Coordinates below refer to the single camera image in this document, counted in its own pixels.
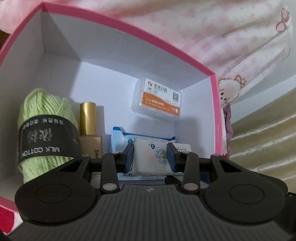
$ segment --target green yarn ball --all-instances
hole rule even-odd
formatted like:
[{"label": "green yarn ball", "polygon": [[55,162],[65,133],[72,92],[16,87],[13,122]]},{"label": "green yarn ball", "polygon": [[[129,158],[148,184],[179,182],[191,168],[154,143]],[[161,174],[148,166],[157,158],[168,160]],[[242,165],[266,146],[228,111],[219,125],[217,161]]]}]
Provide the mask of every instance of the green yarn ball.
[{"label": "green yarn ball", "polygon": [[[71,109],[70,102],[66,98],[49,95],[43,89],[33,90],[20,107],[17,127],[30,118],[38,115],[57,115],[71,121],[78,128],[77,120]],[[19,170],[24,175],[24,183],[72,160],[72,157],[64,156],[38,156],[22,161]]]}]

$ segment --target beige liquid bottle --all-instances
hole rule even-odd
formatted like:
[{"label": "beige liquid bottle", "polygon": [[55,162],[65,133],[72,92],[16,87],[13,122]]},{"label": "beige liquid bottle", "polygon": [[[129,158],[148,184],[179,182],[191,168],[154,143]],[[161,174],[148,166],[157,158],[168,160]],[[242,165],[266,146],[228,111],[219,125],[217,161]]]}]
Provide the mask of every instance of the beige liquid bottle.
[{"label": "beige liquid bottle", "polygon": [[96,134],[96,104],[83,102],[80,104],[80,145],[83,154],[91,158],[103,157],[102,136]]}]

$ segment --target wet wipes package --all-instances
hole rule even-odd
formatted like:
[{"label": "wet wipes package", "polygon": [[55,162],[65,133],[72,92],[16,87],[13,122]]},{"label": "wet wipes package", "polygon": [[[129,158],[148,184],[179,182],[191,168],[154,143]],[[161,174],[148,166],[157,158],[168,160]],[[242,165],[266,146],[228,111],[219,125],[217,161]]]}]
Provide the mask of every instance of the wet wipes package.
[{"label": "wet wipes package", "polygon": [[[175,137],[171,138],[158,138],[158,137],[150,137],[144,135],[137,135],[132,133],[124,132],[120,127],[113,127],[111,134],[111,147],[110,152],[119,151],[122,152],[128,143],[136,143],[138,140],[148,140],[148,141],[156,141],[156,142],[175,142]],[[141,181],[141,180],[163,180],[165,176],[157,176],[157,175],[133,175],[132,172],[129,173],[118,173],[119,181]]]},{"label": "wet wipes package", "polygon": [[[191,151],[189,144],[173,143],[178,151]],[[166,154],[167,143],[139,139],[134,145],[133,175],[183,175],[172,172]]]}]

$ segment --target brown wooden surface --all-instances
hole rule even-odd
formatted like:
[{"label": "brown wooden surface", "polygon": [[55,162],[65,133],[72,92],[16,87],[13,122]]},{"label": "brown wooden surface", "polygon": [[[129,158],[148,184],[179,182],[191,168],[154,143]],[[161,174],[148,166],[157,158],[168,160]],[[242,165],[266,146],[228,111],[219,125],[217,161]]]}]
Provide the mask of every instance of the brown wooden surface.
[{"label": "brown wooden surface", "polygon": [[6,39],[8,38],[9,34],[2,32],[0,30],[0,49],[2,48],[2,45],[4,44],[4,42],[6,41]]}]

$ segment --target gold satin fabric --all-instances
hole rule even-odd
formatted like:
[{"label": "gold satin fabric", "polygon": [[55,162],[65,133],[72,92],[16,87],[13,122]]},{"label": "gold satin fabric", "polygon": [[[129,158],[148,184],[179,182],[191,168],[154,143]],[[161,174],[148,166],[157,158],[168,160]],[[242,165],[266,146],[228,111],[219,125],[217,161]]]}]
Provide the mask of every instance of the gold satin fabric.
[{"label": "gold satin fabric", "polygon": [[296,89],[232,125],[230,160],[296,193]]}]

